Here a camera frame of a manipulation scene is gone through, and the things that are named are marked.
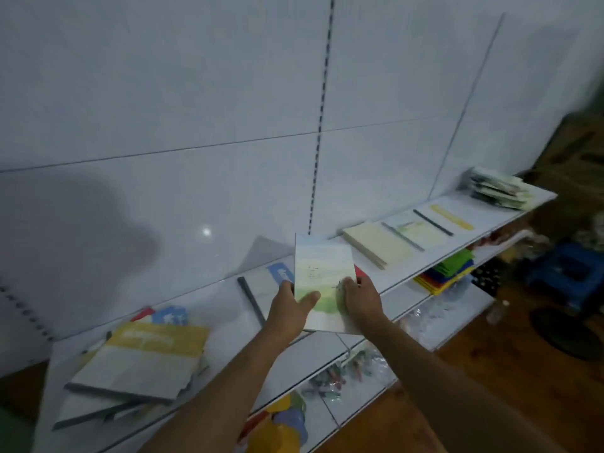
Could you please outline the person's left hand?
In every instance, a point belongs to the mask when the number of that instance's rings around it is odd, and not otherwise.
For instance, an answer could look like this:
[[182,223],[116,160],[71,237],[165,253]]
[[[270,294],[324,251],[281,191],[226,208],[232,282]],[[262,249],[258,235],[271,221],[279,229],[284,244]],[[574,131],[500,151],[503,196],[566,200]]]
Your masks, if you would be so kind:
[[294,284],[283,281],[272,300],[263,331],[281,349],[286,348],[305,329],[309,313],[303,313],[294,296]]

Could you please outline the person's right hand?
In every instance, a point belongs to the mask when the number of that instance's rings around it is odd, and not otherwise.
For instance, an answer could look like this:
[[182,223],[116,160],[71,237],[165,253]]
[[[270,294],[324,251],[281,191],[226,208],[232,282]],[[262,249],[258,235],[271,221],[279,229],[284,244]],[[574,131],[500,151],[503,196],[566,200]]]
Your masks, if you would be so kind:
[[357,295],[351,302],[345,302],[345,306],[355,327],[367,338],[389,321],[383,312],[381,297],[369,277],[357,279]]

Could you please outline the green landscape cover notebook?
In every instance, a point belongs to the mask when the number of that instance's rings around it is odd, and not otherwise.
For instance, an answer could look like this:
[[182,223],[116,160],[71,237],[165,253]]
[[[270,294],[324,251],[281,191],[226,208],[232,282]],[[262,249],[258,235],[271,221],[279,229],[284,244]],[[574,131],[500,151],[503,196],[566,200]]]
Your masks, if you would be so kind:
[[359,335],[344,301],[342,282],[356,278],[351,247],[346,243],[295,235],[294,296],[297,301],[319,292],[304,331]]

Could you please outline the person's left forearm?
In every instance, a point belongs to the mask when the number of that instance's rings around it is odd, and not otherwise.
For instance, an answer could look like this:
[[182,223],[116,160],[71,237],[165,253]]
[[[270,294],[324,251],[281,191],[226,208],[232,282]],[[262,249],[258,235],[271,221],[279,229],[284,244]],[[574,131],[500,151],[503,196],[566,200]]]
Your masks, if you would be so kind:
[[304,324],[268,321],[139,453],[231,453],[270,369]]

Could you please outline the person's right forearm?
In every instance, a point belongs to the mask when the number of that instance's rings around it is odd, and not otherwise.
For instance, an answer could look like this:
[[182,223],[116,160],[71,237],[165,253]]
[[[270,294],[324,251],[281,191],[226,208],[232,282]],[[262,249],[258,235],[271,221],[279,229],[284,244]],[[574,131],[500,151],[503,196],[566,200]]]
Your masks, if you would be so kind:
[[568,453],[385,315],[363,313],[358,327],[385,358],[448,453]]

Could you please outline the blue label white notebook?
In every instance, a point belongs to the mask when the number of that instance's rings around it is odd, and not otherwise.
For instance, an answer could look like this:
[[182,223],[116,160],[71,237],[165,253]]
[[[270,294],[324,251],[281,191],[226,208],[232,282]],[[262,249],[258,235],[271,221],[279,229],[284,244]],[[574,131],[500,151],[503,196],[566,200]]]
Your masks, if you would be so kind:
[[273,298],[283,281],[295,282],[293,255],[247,271],[237,277],[238,285],[250,302],[260,325],[268,318]]

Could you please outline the stack of cream notebooks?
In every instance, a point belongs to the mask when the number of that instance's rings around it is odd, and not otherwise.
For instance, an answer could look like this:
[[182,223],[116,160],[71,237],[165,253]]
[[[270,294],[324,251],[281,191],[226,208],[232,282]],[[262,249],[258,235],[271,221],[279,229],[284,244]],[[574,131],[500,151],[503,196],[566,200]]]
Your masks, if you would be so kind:
[[342,230],[343,238],[381,270],[416,255],[416,249],[380,223],[364,222]]

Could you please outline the clear bags of small items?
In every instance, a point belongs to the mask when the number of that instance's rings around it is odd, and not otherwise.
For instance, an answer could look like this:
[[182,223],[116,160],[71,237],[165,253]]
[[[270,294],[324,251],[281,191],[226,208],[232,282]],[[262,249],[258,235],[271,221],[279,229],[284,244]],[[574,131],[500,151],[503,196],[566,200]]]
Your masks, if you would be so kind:
[[344,390],[355,389],[362,383],[390,383],[395,375],[382,353],[372,344],[353,351],[343,361],[332,364],[303,385],[301,395],[308,399],[321,398],[339,402]]

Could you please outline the pale green picture notebook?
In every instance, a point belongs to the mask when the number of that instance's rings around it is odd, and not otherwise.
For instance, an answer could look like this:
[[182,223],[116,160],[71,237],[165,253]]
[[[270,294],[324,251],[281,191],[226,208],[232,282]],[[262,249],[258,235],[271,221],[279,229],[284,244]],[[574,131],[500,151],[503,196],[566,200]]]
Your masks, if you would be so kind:
[[381,221],[381,224],[396,236],[410,243],[419,251],[426,252],[446,244],[451,237],[441,229],[423,219],[408,222]]

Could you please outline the stack of coloured paper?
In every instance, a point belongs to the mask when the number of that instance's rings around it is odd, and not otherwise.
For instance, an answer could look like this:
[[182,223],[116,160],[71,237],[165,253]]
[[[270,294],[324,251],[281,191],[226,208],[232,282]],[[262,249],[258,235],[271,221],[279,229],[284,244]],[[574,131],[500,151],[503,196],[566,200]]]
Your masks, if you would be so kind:
[[463,249],[418,274],[413,281],[430,295],[438,296],[472,273],[474,268],[473,252]]

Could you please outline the yellow stripe white notebook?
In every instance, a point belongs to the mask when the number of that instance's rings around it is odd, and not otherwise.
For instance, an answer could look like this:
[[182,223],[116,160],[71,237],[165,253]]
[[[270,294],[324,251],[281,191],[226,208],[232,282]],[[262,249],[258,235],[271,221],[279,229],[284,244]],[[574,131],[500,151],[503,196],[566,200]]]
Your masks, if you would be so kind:
[[461,235],[475,230],[471,223],[441,205],[424,205],[413,208],[412,212],[447,236]]

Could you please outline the yellow and blue packet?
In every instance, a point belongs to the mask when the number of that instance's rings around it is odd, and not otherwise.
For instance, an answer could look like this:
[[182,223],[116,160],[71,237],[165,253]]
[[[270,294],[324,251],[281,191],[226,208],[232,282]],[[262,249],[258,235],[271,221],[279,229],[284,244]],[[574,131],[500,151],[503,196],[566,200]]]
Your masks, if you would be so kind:
[[294,390],[247,419],[237,446],[245,453],[301,453],[307,439],[306,402]]

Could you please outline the clear plastic bottle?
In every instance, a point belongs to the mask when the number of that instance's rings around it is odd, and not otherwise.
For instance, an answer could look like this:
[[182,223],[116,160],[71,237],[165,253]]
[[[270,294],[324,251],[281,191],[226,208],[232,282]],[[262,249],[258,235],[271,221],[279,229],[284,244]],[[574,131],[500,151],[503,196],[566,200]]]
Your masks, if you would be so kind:
[[510,303],[506,299],[497,299],[486,314],[487,323],[497,325],[505,317]]

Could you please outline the slotted shelf upright strip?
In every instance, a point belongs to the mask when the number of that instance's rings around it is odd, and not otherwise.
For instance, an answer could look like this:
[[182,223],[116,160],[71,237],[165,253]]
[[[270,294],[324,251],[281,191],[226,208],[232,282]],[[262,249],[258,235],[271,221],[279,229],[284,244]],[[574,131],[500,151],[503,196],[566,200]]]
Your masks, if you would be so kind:
[[329,73],[330,51],[331,51],[331,43],[332,43],[332,36],[333,36],[333,22],[334,22],[334,17],[335,17],[336,0],[329,0],[328,7],[329,7],[329,10],[328,10],[326,48],[325,48],[325,53],[324,53],[323,66],[322,66],[321,99],[320,99],[320,108],[319,108],[319,117],[318,117],[318,127],[317,127],[317,131],[316,131],[312,191],[311,191],[310,204],[309,204],[310,205],[309,206],[309,220],[308,220],[308,225],[307,225],[307,235],[308,236],[311,236],[312,227],[313,227],[313,217],[314,217],[316,190],[317,190],[317,182],[318,182],[318,170],[319,170],[319,166],[320,166],[321,140],[322,140],[324,113],[325,113],[324,108],[326,105],[327,79],[328,79],[328,73]]

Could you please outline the yellow and white notebook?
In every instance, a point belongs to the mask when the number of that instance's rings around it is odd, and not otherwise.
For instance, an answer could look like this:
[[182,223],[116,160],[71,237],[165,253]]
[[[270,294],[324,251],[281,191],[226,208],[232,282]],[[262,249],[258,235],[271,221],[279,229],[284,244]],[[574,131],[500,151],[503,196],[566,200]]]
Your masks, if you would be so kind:
[[64,385],[75,394],[168,404],[199,369],[209,329],[126,322]]

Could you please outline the stack of wrapped notebooks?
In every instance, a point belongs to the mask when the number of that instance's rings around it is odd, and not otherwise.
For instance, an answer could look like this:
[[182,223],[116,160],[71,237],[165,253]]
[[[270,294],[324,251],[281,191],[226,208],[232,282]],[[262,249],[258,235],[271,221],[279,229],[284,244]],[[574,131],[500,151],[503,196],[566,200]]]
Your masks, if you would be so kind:
[[519,177],[473,167],[467,173],[467,184],[472,198],[489,205],[517,211],[536,207],[533,187]]

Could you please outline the blue plastic stool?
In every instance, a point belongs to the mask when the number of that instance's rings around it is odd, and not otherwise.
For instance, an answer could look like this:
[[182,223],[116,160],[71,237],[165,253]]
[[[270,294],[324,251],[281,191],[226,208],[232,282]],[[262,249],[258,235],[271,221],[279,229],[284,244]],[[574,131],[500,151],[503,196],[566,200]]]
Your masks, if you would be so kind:
[[604,282],[604,253],[563,242],[532,266],[525,282],[549,286],[564,296],[570,309],[581,311]]

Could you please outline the black round object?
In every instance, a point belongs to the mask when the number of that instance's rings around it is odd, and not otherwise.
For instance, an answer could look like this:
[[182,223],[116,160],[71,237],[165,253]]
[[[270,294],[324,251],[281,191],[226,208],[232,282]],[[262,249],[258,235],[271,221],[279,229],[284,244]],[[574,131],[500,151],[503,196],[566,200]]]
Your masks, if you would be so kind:
[[586,362],[604,358],[604,343],[582,321],[553,307],[529,313],[534,331],[556,350]]

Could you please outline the pile of notebooks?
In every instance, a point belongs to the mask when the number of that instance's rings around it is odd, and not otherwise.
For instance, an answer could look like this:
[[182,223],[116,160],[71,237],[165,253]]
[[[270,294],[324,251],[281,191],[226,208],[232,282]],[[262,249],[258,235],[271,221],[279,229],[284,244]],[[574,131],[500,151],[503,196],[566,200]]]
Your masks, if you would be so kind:
[[[169,305],[160,310],[148,308],[126,322],[147,322],[152,324],[198,326],[193,324],[192,321],[189,319],[187,309],[179,305]],[[102,337],[102,339],[94,343],[81,354],[81,361],[76,373],[87,363],[87,361],[89,361],[93,357],[93,355],[99,350],[99,348],[101,348],[101,346],[103,346],[107,342],[107,340],[110,339],[113,332],[126,322],[122,322],[117,327],[107,332]],[[208,364],[203,354],[203,357],[201,358],[199,363],[199,369],[197,373],[193,376],[190,385],[183,391],[181,391],[179,396],[181,396],[191,388],[194,380],[198,376],[200,376],[201,373],[204,372],[207,366]],[[158,405],[170,405],[175,401],[170,402],[168,404],[161,404],[155,402],[144,402],[139,399],[123,400],[116,399],[113,397],[75,394],[66,390],[66,396],[59,409],[59,413],[54,423],[53,429],[64,429],[94,419],[103,419],[106,421],[113,420],[125,416],[126,414],[131,412],[147,410],[149,408],[154,408]]]

